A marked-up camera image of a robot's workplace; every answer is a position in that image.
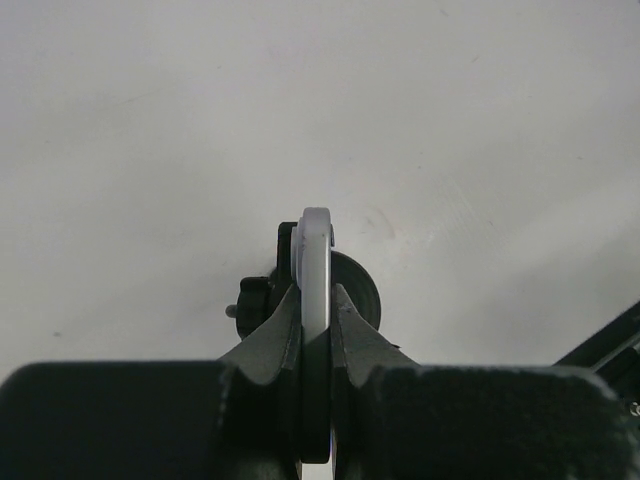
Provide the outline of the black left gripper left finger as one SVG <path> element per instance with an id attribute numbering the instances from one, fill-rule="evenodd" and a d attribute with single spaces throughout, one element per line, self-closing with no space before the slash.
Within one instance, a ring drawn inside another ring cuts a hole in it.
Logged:
<path id="1" fill-rule="evenodd" d="M 299 294 L 223 357 L 41 362 L 1 386 L 5 479 L 297 479 Z"/>

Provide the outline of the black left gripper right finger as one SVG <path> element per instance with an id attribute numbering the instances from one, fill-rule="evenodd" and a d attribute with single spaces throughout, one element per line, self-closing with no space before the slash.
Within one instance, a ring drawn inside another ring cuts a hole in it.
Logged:
<path id="1" fill-rule="evenodd" d="M 560 362 L 421 365 L 334 289 L 338 479 L 635 479 L 639 356 L 600 332 Z"/>

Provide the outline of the black phone stand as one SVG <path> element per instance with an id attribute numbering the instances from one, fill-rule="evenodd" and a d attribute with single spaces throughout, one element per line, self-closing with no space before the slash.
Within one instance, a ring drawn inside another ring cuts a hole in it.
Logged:
<path id="1" fill-rule="evenodd" d="M 235 320 L 236 331 L 244 340 L 261 326 L 280 304 L 294 283 L 291 269 L 291 239 L 296 222 L 278 227 L 276 267 L 267 276 L 245 277 L 235 304 L 225 314 Z M 381 300 L 374 280 L 356 260 L 339 251 L 331 252 L 331 284 L 347 291 L 360 316 L 376 330 L 381 322 Z"/>

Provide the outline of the light blue smartphone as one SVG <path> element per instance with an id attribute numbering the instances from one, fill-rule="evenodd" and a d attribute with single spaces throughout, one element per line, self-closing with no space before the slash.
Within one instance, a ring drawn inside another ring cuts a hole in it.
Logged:
<path id="1" fill-rule="evenodd" d="M 331 214 L 307 207 L 292 229 L 291 273 L 300 292 L 301 461 L 330 456 Z"/>

